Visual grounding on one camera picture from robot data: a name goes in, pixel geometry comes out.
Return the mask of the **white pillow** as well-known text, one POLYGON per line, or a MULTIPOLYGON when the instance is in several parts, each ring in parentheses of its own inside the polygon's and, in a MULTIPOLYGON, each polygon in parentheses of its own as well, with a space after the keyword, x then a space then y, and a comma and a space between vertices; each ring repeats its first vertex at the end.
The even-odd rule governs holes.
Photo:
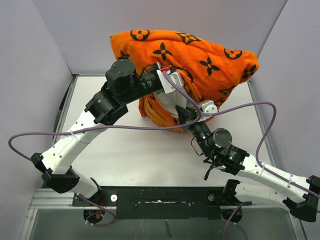
POLYGON ((186 90, 183 89, 182 91, 188 97, 185 97, 177 90, 170 93, 152 93, 150 98, 152 99, 152 111, 154 115, 163 119, 178 118, 178 111, 176 109, 176 106, 178 106, 188 111, 189 115, 196 119, 198 114, 191 102, 193 98, 187 94, 186 90))

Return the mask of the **orange patterned plush pillowcase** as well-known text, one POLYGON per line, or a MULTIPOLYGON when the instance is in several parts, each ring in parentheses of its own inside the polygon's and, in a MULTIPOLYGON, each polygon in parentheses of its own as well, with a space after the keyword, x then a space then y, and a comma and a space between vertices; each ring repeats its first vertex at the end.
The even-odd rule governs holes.
POLYGON ((228 49, 185 32, 134 29, 112 35, 110 44, 115 58, 131 60, 139 74, 155 63, 171 66, 195 102, 210 100, 218 108, 259 69, 255 53, 228 49))

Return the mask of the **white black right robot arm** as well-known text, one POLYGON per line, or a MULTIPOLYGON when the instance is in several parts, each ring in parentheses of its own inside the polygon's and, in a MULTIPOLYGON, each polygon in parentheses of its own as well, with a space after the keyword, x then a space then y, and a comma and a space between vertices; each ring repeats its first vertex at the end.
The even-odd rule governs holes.
POLYGON ((285 209, 299 220, 314 223, 318 215, 320 179, 298 176, 258 161, 255 156, 232 144, 230 132, 224 128, 211 131, 205 121, 188 128, 212 169, 251 179, 260 185, 227 181, 223 200, 230 205, 258 202, 285 209))

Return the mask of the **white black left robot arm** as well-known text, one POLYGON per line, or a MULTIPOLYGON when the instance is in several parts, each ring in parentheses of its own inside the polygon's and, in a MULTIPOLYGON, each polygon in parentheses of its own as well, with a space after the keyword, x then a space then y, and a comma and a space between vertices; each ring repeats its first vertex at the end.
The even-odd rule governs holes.
POLYGON ((51 148, 34 153, 31 162, 42 173, 45 184, 59 194, 73 192, 95 206, 102 199, 101 187, 77 172, 72 164, 80 153, 129 110, 127 105, 153 93, 169 93, 174 87, 165 79, 159 62, 147 73, 137 74, 129 59, 115 61, 105 73, 101 89, 85 105, 70 129, 51 148))

